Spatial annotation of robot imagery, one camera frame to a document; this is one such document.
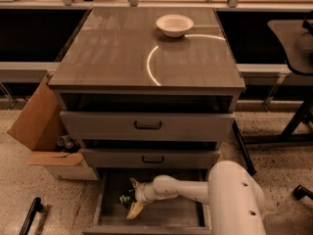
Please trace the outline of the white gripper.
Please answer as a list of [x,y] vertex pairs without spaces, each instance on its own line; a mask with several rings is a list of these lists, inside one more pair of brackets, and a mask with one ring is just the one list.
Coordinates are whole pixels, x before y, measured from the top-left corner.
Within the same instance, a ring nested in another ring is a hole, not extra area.
[[135,178],[130,178],[132,187],[135,189],[135,199],[137,202],[131,204],[129,213],[126,218],[128,220],[136,218],[143,210],[144,205],[150,204],[156,199],[156,192],[152,182],[140,183]]

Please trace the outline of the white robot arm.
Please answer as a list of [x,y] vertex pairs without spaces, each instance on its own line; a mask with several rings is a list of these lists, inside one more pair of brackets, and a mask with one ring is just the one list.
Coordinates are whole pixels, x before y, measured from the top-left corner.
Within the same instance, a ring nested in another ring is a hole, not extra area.
[[261,187],[239,164],[222,161],[209,172],[208,180],[178,180],[158,175],[152,182],[131,178],[135,201],[127,219],[134,219],[153,201],[178,196],[208,205],[213,235],[266,235],[262,219],[265,196]]

